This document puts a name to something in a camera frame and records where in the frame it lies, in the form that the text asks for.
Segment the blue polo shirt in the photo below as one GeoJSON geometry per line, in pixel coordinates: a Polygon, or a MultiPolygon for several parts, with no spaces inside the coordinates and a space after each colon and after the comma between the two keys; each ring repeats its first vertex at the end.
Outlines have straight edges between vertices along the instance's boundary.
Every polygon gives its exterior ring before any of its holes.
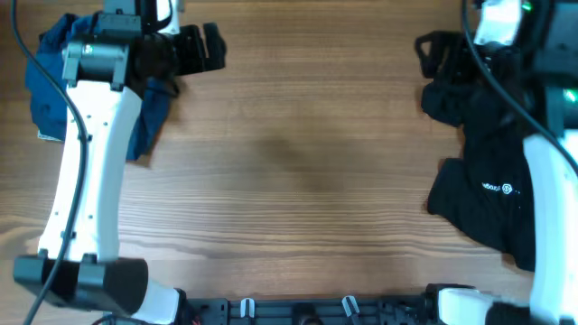
{"type": "MultiPolygon", "coordinates": [[[[34,58],[62,89],[66,88],[66,82],[62,79],[62,51],[76,34],[96,33],[99,30],[95,23],[96,18],[96,14],[64,14],[49,30],[39,35],[39,47],[34,58]]],[[[67,132],[69,110],[58,91],[30,60],[27,62],[24,85],[31,93],[31,118],[40,134],[63,141],[67,132]]]]}

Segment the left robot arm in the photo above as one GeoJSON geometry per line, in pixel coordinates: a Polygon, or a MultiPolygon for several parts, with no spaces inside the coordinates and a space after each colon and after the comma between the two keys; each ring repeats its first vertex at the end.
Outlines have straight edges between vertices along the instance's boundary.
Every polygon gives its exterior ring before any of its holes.
{"type": "Polygon", "coordinates": [[[184,291],[156,282],[142,258],[119,254],[118,205],[126,156],[153,79],[221,70],[227,45],[215,23],[180,25],[154,1],[107,1],[62,51],[50,85],[68,109],[51,214],[36,253],[14,261],[14,280],[43,303],[98,311],[112,324],[196,324],[184,291]]]}

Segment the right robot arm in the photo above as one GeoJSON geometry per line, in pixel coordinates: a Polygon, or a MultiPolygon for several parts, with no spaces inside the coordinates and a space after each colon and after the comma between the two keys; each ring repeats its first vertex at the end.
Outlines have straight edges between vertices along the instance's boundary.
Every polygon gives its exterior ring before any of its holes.
{"type": "Polygon", "coordinates": [[[426,201],[470,239],[533,275],[527,302],[431,284],[438,324],[577,321],[577,4],[465,1],[458,32],[415,40],[421,107],[462,130],[426,201]]]}

